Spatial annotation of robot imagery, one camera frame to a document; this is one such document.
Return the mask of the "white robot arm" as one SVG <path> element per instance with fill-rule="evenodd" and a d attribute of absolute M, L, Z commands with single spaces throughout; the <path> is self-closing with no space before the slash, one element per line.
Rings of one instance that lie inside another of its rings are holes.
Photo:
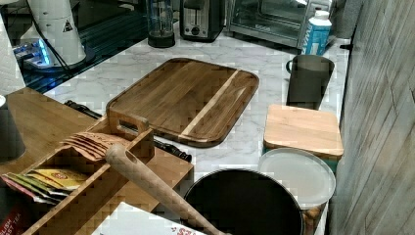
<path fill-rule="evenodd" d="M 19 44 L 14 45 L 3 8 L 20 1 L 25 2 L 31 23 Z M 25 70 L 29 70 L 29 75 L 70 76 L 85 62 L 87 55 L 74 22 L 70 0 L 1 0 L 1 8 L 1 25 L 8 39 L 10 54 L 16 61 L 16 71 L 22 79 L 17 88 L 2 85 L 2 94 L 27 87 Z"/>

